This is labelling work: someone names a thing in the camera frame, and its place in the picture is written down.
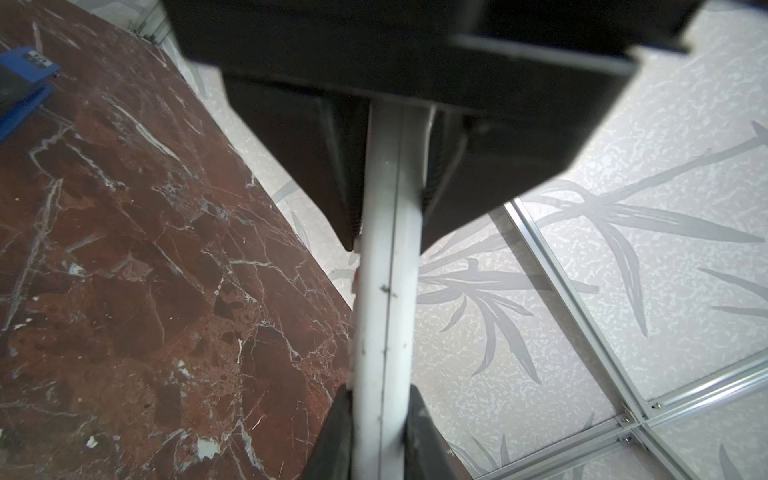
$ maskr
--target white tube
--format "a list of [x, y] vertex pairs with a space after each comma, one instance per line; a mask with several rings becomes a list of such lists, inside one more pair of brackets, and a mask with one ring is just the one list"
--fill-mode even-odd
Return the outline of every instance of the white tube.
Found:
[[373, 101], [355, 317], [354, 480], [402, 480], [433, 110]]

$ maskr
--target white rod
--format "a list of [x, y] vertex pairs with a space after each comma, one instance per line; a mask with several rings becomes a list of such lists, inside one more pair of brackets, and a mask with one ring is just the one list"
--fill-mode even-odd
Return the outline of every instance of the white rod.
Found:
[[354, 480], [402, 480], [432, 111], [372, 101], [353, 387]]

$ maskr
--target red marble surface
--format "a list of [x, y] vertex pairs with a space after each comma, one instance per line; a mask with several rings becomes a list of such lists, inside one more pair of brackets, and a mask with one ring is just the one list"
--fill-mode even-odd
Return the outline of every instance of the red marble surface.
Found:
[[161, 50], [0, 3], [62, 74], [0, 144], [0, 478], [295, 478], [349, 309]]

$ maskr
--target blue device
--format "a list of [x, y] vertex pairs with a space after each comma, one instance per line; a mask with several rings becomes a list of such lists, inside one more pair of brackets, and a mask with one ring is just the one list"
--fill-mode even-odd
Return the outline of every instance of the blue device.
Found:
[[60, 68], [32, 47], [0, 55], [0, 142], [53, 91]]

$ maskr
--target metal strip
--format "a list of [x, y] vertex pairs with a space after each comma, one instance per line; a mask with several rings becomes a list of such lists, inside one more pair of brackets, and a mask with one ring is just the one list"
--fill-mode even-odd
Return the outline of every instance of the metal strip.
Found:
[[765, 386], [768, 386], [768, 350], [649, 401], [654, 417], [647, 424], [656, 426], [698, 415], [705, 409]]
[[675, 480], [700, 480], [674, 450], [652, 429], [646, 426], [634, 430], [635, 438], [672, 475]]
[[650, 418], [652, 414], [648, 403], [619, 362], [616, 353], [571, 284], [541, 231], [531, 219], [531, 214], [528, 213], [522, 200], [515, 198], [504, 206], [534, 258], [552, 283], [552, 288], [562, 298], [565, 308], [568, 309], [587, 343], [594, 350], [621, 400], [639, 421]]
[[599, 455], [620, 449], [622, 441], [638, 424], [627, 415], [602, 422], [521, 458], [477, 480], [528, 480], [547, 478], [582, 465]]

